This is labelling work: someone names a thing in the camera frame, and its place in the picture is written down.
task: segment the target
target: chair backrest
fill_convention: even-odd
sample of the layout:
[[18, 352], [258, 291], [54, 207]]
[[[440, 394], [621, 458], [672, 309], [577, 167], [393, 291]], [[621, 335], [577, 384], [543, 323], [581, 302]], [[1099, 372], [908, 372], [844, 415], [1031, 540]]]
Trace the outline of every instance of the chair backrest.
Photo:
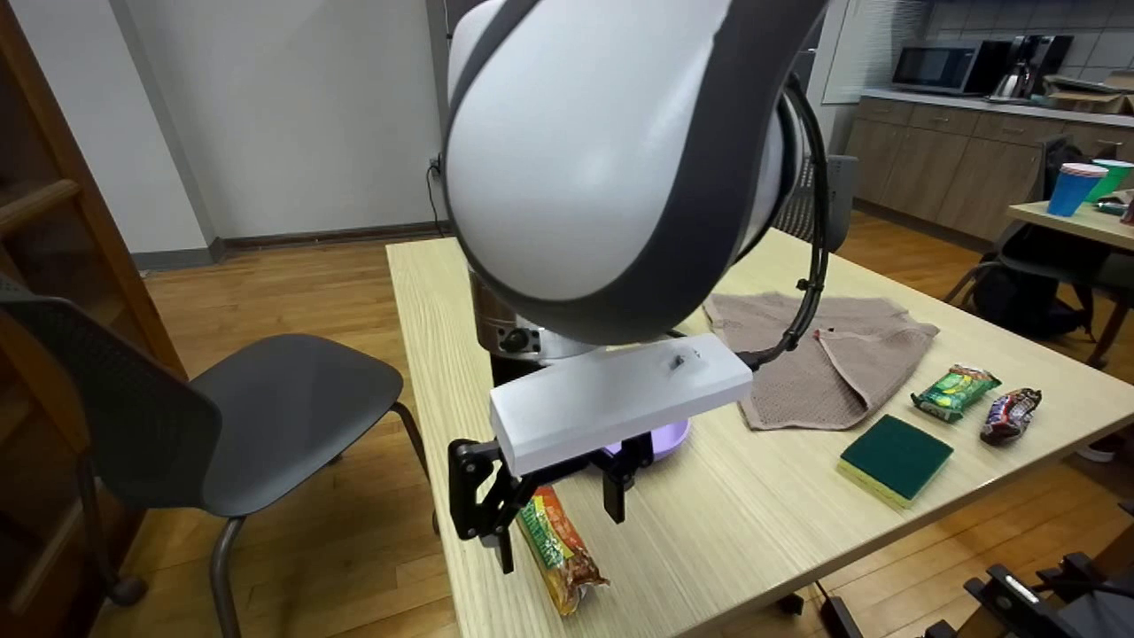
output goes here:
[[[856, 199], [856, 157], [830, 157], [830, 220], [825, 220], [825, 250], [837, 253], [851, 226], [851, 199]], [[816, 231], [816, 180], [812, 162], [800, 167], [799, 186], [787, 191], [784, 207], [774, 218], [774, 226], [784, 233], [812, 241]]]
[[101, 478], [134, 508], [199, 508], [219, 410], [184, 381], [94, 323], [64, 298], [0, 281], [15, 319], [70, 376]]

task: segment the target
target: snack package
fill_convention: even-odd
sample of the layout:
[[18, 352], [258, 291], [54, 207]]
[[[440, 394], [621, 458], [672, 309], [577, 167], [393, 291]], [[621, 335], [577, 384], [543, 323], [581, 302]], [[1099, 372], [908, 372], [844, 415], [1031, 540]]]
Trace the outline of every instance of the snack package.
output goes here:
[[944, 381], [936, 381], [927, 394], [915, 394], [915, 409], [936, 415], [944, 421], [963, 419], [1001, 381], [985, 369], [954, 364]]
[[519, 515], [523, 536], [532, 545], [548, 592], [560, 618], [577, 615], [588, 592], [608, 580], [588, 545], [577, 540], [560, 495], [543, 485]]
[[1029, 426], [1031, 426], [1031, 410], [1039, 409], [1042, 394], [1031, 387], [1022, 387], [1014, 394], [1003, 394], [1001, 400], [992, 400], [982, 439], [988, 448], [1009, 448], [1016, 443]]

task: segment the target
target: food packet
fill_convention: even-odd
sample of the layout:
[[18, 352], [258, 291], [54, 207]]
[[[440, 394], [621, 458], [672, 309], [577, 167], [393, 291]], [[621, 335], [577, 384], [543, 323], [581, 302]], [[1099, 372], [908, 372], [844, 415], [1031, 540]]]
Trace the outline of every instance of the food packet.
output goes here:
[[1001, 381], [985, 369], [954, 364], [944, 381], [936, 381], [927, 394], [915, 394], [915, 409], [956, 421], [969, 409], [974, 409]]
[[1029, 426], [1031, 426], [1031, 410], [1039, 409], [1042, 394], [1031, 387], [1022, 387], [1014, 394], [1003, 394], [1001, 400], [992, 400], [982, 439], [988, 448], [1009, 448], [1016, 443]]
[[519, 515], [523, 536], [540, 563], [543, 586], [560, 618], [577, 615], [588, 592], [608, 580], [588, 545], [577, 540], [560, 495], [543, 485]]

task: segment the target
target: floor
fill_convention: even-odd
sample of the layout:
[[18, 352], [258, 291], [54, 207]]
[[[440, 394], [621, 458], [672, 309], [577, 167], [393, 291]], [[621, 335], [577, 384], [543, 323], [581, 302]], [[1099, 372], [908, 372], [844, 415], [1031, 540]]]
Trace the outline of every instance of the floor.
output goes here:
[[[944, 294], [974, 261], [963, 246], [865, 213], [844, 257], [927, 294]], [[257, 246], [219, 266], [151, 274], [145, 285], [187, 372], [279, 331], [325, 335], [405, 369], [383, 237]], [[1055, 348], [1085, 357], [1091, 342]], [[1131, 348], [1134, 337], [1116, 343], [1119, 381], [1134, 381]], [[921, 634], [944, 618], [960, 624], [974, 609], [960, 586], [988, 563], [1031, 573], [1063, 551], [1096, 553], [1116, 540], [1127, 530], [1116, 492], [1131, 485], [1127, 463], [1046, 463], [848, 563], [823, 590], [844, 597], [871, 638]], [[106, 605], [94, 634], [212, 634], [205, 559], [218, 532], [218, 520], [192, 511], [151, 515], [125, 563], [151, 580], [151, 598], [134, 609]], [[457, 634], [431, 485], [397, 419], [249, 524], [233, 553], [233, 592], [253, 638]], [[800, 597], [800, 618], [739, 609], [701, 634], [823, 634], [820, 590]]]

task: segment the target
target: shelf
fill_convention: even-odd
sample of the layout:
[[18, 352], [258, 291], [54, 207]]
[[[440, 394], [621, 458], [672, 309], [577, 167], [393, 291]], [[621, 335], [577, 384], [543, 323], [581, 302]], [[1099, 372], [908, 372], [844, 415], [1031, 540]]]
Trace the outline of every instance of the shelf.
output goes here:
[[22, 225], [70, 201], [77, 194], [75, 180], [54, 180], [48, 187], [28, 187], [25, 194], [0, 207], [0, 233], [18, 231]]

